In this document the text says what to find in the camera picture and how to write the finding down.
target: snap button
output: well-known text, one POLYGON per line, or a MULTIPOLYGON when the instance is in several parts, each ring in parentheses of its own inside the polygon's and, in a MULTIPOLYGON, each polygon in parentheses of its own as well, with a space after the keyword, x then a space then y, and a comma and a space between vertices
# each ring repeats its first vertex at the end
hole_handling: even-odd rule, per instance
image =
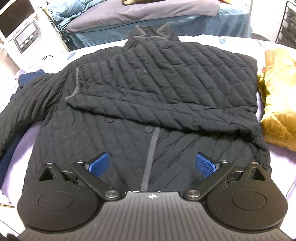
POLYGON ((153 130, 154 130, 154 127, 152 127, 152 126, 146 126, 145 127, 145 132, 146 133, 151 133, 153 130))
POLYGON ((114 121, 114 118, 107 117, 107 121, 108 121, 109 123, 111 123, 111 122, 113 122, 113 121, 114 121))

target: white machine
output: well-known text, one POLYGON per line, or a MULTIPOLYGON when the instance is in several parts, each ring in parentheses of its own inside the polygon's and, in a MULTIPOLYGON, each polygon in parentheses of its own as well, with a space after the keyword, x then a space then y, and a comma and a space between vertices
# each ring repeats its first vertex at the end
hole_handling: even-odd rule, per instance
POLYGON ((2 48, 22 69, 47 56, 56 57, 69 51, 42 8, 37 6, 33 0, 10 0, 0 9, 2 48))

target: blue gripper pad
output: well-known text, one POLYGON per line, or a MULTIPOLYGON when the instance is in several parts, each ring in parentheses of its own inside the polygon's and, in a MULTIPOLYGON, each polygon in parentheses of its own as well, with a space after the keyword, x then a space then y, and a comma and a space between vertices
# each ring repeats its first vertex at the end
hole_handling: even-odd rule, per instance
POLYGON ((195 167, 202 173, 204 177, 208 177, 213 174, 220 167, 220 165, 218 162, 214 161, 203 153, 197 153, 195 157, 195 167))
POLYGON ((109 167, 109 155, 106 152, 87 162, 85 167, 96 177, 100 177, 109 167))

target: yellow pillow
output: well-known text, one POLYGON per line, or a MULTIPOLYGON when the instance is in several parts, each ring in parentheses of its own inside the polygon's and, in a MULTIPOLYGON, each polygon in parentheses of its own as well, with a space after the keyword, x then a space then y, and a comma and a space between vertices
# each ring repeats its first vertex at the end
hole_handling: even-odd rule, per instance
POLYGON ((296 151, 296 66, 288 50, 265 52, 258 89, 265 103, 261 120, 266 142, 296 151))

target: silver bolt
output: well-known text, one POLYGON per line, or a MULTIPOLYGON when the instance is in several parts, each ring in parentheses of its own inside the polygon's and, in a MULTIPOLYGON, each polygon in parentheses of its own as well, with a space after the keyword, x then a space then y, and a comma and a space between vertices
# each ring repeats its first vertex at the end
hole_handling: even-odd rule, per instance
POLYGON ((117 192, 115 190, 109 190, 109 191, 105 192, 105 196, 108 198, 116 198, 119 196, 119 192, 117 192))
POLYGON ((187 197, 195 198, 200 196, 200 192, 197 190, 188 190, 186 192, 187 197))

